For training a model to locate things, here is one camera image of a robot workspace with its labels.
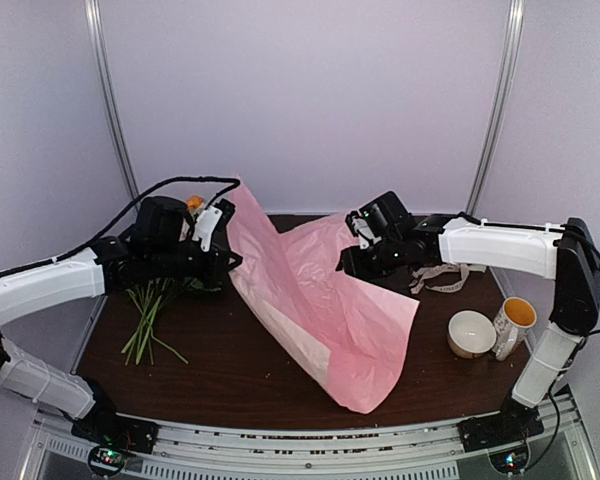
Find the fake flower bouquet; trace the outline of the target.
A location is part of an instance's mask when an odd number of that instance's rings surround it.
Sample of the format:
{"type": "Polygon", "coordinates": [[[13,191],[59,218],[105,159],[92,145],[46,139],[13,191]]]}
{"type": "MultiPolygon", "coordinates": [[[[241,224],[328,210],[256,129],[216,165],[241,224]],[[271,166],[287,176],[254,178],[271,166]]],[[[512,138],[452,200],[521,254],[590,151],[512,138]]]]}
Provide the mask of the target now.
{"type": "Polygon", "coordinates": [[[155,364],[153,346],[158,344],[174,354],[184,364],[189,361],[175,348],[160,340],[154,332],[154,324],[160,312],[179,295],[192,290],[203,290],[202,283],[193,277],[184,280],[159,278],[127,290],[130,299],[140,313],[136,331],[132,334],[121,353],[126,355],[125,364],[139,365],[145,354],[151,365],[155,364]]]}

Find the pink wrapping paper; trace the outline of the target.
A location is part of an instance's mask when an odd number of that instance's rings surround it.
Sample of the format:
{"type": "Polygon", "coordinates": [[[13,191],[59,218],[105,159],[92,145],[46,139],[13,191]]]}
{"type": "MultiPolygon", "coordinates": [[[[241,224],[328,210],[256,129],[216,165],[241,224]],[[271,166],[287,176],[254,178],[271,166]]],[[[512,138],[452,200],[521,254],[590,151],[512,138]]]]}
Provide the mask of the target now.
{"type": "Polygon", "coordinates": [[[418,301],[337,270],[357,243],[343,214],[280,233],[246,186],[229,198],[229,244],[243,258],[235,290],[338,405],[375,410],[401,376],[418,301]]]}

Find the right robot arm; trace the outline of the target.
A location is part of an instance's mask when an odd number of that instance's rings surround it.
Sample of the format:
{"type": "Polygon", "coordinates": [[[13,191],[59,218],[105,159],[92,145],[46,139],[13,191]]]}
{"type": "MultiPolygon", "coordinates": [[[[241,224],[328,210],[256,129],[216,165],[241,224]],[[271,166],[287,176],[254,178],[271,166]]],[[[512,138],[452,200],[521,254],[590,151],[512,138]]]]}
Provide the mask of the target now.
{"type": "Polygon", "coordinates": [[[586,222],[516,224],[479,219],[466,212],[421,220],[388,191],[345,223],[355,239],[340,255],[339,269],[367,282],[406,267],[479,265],[509,278],[534,277],[552,288],[552,305],[531,357],[496,414],[467,420],[472,432],[491,429],[510,442],[538,422],[538,406],[571,366],[600,315],[600,253],[586,222]]]}

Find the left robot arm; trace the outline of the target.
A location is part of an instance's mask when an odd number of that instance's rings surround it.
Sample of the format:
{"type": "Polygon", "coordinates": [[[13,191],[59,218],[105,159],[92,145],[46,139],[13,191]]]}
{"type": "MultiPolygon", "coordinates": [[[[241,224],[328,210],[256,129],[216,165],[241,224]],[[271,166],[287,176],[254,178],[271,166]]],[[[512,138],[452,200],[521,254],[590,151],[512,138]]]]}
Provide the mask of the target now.
{"type": "Polygon", "coordinates": [[[59,409],[98,442],[126,438],[128,427],[95,381],[28,354],[1,329],[38,311],[152,280],[193,279],[214,288],[242,261],[214,239],[225,232],[234,214],[234,204],[226,199],[191,210],[177,199],[148,197],[122,234],[92,240],[75,253],[0,272],[0,387],[59,409]]]}

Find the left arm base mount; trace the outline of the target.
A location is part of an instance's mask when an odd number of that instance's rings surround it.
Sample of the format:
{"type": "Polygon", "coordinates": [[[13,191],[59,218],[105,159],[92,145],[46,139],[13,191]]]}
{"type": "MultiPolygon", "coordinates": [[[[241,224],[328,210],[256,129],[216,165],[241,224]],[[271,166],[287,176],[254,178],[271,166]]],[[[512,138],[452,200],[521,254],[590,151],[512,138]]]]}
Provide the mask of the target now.
{"type": "Polygon", "coordinates": [[[83,419],[64,417],[72,424],[73,436],[94,443],[86,463],[93,474],[106,479],[120,474],[138,453],[151,454],[159,432],[155,422],[111,412],[91,412],[83,419]]]}

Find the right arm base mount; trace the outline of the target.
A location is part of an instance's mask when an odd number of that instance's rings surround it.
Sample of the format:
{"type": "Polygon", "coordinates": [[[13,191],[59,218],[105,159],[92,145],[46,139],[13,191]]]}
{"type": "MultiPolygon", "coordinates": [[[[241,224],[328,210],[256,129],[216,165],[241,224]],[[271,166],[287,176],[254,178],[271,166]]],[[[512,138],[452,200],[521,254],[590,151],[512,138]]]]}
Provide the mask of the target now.
{"type": "Polygon", "coordinates": [[[531,464],[528,441],[544,432],[538,416],[521,420],[501,413],[461,421],[458,433],[466,453],[485,450],[491,466],[499,473],[523,473],[531,464]]]}

